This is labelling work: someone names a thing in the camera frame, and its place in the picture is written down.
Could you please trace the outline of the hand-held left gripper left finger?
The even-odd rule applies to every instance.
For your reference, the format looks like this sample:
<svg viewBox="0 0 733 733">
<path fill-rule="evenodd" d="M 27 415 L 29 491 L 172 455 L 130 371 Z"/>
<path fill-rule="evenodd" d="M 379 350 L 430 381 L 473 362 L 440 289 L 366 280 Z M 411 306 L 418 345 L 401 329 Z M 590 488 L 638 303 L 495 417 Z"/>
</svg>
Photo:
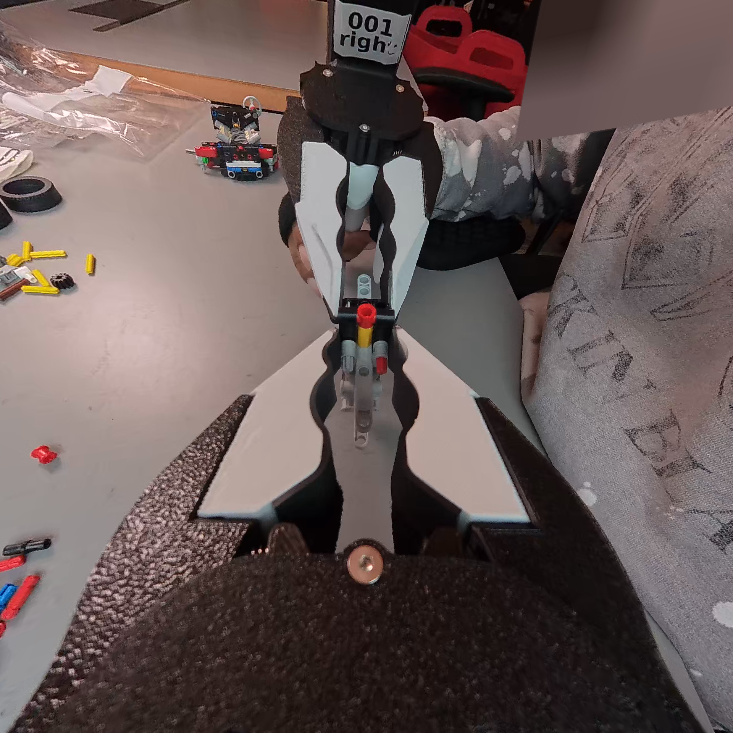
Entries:
<svg viewBox="0 0 733 733">
<path fill-rule="evenodd" d="M 338 498 L 325 427 L 336 404 L 337 358 L 330 329 L 252 391 L 198 518 L 299 523 Z"/>
</svg>

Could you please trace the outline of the person's right forearm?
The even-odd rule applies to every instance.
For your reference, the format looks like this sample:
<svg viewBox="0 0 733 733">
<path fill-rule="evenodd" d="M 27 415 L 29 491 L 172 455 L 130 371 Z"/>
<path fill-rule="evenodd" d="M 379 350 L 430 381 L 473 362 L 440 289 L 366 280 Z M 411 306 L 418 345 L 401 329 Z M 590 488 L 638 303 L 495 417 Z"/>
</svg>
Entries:
<svg viewBox="0 0 733 733">
<path fill-rule="evenodd" d="M 517 105 L 478 122 L 426 118 L 444 165 L 433 220 L 578 217 L 615 130 L 521 142 L 519 115 Z"/>
</svg>

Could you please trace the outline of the red plastic seat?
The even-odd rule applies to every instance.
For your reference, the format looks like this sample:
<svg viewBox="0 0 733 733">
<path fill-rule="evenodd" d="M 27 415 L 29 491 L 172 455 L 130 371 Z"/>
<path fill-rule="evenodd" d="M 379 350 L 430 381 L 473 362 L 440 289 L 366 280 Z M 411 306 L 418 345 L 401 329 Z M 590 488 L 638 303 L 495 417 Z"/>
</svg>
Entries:
<svg viewBox="0 0 733 733">
<path fill-rule="evenodd" d="M 471 15 L 463 5 L 426 5 L 418 8 L 408 41 L 454 50 L 472 31 Z"/>
<path fill-rule="evenodd" d="M 527 66 L 522 45 L 489 31 L 426 47 L 417 69 L 433 69 L 441 80 L 423 83 L 431 116 L 480 121 L 522 103 Z"/>
</svg>

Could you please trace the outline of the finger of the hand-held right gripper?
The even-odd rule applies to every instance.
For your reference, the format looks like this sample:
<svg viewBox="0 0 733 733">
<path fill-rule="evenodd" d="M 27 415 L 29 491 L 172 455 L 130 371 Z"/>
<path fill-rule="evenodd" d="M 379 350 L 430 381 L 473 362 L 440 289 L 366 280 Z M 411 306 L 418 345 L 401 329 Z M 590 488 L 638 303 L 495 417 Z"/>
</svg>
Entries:
<svg viewBox="0 0 733 733">
<path fill-rule="evenodd" d="M 303 142 L 297 223 L 329 316 L 338 319 L 344 292 L 344 210 L 349 163 L 325 142 Z"/>
<path fill-rule="evenodd" d="M 390 160 L 375 182 L 375 204 L 383 221 L 375 252 L 375 281 L 381 298 L 398 316 L 429 224 L 421 162 L 404 155 Z"/>
</svg>

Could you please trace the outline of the person's right hand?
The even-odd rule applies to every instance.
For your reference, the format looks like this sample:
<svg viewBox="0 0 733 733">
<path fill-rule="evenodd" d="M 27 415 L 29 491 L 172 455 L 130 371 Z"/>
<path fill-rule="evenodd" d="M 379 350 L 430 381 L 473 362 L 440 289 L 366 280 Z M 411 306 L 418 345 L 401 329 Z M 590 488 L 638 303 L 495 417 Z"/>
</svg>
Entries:
<svg viewBox="0 0 733 733">
<path fill-rule="evenodd" d="M 357 232 L 346 232 L 342 252 L 343 259 L 346 262 L 350 262 L 361 255 L 362 252 L 373 250 L 376 246 L 377 244 L 371 238 L 371 233 L 365 229 Z M 314 292 L 321 295 L 297 224 L 292 226 L 287 239 L 287 247 L 300 278 Z"/>
</svg>

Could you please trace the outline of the small toy brick car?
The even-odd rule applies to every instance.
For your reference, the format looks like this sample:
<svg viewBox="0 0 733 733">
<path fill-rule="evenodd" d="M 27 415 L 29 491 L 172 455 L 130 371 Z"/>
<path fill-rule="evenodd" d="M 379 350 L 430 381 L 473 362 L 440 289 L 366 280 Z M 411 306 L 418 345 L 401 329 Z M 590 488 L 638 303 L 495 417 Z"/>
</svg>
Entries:
<svg viewBox="0 0 733 733">
<path fill-rule="evenodd" d="M 202 142 L 186 152 L 196 158 L 203 171 L 217 171 L 234 181 L 268 178 L 280 168 L 275 144 L 264 143 L 259 119 L 263 109 L 255 96 L 244 97 L 241 105 L 213 103 L 210 115 L 216 139 Z"/>
</svg>

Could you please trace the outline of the pile of mixed toy pieces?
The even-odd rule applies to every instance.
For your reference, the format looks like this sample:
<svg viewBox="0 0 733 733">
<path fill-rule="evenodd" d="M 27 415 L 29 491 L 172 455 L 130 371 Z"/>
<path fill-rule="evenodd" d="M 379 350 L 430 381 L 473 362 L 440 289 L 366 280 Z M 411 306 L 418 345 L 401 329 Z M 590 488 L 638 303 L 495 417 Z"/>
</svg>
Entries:
<svg viewBox="0 0 733 733">
<path fill-rule="evenodd" d="M 97 258 L 93 253 L 82 257 L 69 255 L 67 249 L 37 249 L 23 241 L 17 252 L 1 255 L 1 302 L 8 303 L 20 295 L 56 298 L 75 292 L 83 278 L 96 275 Z M 50 286 L 50 277 L 68 273 L 76 282 L 74 289 L 60 291 Z"/>
</svg>

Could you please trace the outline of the grey toy brick assembly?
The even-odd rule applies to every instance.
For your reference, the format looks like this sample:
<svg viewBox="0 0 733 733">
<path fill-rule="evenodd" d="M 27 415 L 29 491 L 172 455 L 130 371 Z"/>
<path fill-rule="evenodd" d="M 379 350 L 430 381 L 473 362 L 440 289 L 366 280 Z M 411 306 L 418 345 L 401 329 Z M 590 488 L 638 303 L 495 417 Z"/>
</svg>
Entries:
<svg viewBox="0 0 733 733">
<path fill-rule="evenodd" d="M 395 321 L 394 310 L 380 298 L 371 275 L 359 273 L 355 294 L 342 299 L 336 321 L 341 343 L 342 410 L 353 414 L 357 448 L 368 444 L 374 412 L 379 408 Z"/>
</svg>

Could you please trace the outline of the pile of small connector pins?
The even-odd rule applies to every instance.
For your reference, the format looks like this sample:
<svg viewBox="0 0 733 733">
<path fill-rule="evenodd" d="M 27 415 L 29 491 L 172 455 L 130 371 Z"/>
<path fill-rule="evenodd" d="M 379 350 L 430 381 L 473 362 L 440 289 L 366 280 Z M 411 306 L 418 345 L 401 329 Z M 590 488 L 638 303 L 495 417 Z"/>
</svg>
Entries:
<svg viewBox="0 0 733 733">
<path fill-rule="evenodd" d="M 2 548 L 1 573 L 21 570 L 30 555 L 42 554 L 53 546 L 51 537 L 27 539 L 10 543 Z M 24 606 L 39 586 L 42 573 L 32 572 L 19 581 L 5 582 L 1 589 L 1 637 L 4 637 L 9 623 L 18 617 Z"/>
</svg>

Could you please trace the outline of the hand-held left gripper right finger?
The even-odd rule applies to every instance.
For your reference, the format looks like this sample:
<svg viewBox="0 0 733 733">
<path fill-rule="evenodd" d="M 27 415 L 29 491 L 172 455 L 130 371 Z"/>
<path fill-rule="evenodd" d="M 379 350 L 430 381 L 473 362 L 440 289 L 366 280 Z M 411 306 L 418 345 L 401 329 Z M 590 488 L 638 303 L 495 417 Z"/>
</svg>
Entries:
<svg viewBox="0 0 733 733">
<path fill-rule="evenodd" d="M 479 395 L 404 329 L 402 372 L 417 392 L 408 468 L 457 510 L 459 524 L 529 524 L 527 510 L 481 415 Z"/>
</svg>

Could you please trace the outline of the person's grey sweatshirt torso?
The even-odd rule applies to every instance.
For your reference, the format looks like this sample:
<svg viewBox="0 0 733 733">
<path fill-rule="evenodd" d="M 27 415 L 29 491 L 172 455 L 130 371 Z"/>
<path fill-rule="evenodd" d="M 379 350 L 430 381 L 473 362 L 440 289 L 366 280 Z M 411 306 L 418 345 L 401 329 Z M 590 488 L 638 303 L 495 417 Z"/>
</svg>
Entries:
<svg viewBox="0 0 733 733">
<path fill-rule="evenodd" d="M 732 695 L 732 111 L 617 129 L 526 407 L 716 722 Z"/>
</svg>

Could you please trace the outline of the clear plastic bag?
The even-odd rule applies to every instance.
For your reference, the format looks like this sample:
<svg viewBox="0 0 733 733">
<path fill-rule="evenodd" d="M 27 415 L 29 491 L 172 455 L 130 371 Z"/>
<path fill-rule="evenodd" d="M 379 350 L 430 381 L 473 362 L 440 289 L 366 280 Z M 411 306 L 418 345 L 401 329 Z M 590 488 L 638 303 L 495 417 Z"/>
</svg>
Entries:
<svg viewBox="0 0 733 733">
<path fill-rule="evenodd" d="M 144 158 L 207 119 L 209 104 L 51 50 L 2 22 L 1 113 L 2 146 L 39 150 L 98 135 Z"/>
</svg>

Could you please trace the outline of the grey desk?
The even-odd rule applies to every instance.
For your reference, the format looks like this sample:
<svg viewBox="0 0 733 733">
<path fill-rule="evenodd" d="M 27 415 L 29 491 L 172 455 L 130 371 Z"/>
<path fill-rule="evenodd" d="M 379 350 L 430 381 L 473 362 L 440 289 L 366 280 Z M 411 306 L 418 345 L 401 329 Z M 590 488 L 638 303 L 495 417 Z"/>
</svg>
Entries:
<svg viewBox="0 0 733 733">
<path fill-rule="evenodd" d="M 138 619 L 174 595 L 175 620 L 208 639 L 204 581 L 235 559 L 247 527 L 191 518 L 242 420 L 245 400 L 330 326 L 279 243 L 280 179 L 236 185 L 197 172 L 193 124 L 152 160 L 100 136 L 39 154 L 64 202 L 19 215 L 35 245 L 97 258 L 56 298 L 2 305 L 2 545 L 50 536 L 2 583 L 42 579 L 2 638 L 2 731 L 46 676 L 44 702 L 78 692 L 97 648 L 142 640 Z M 49 465 L 32 457 L 47 445 Z M 185 601 L 195 581 L 194 600 Z"/>
</svg>

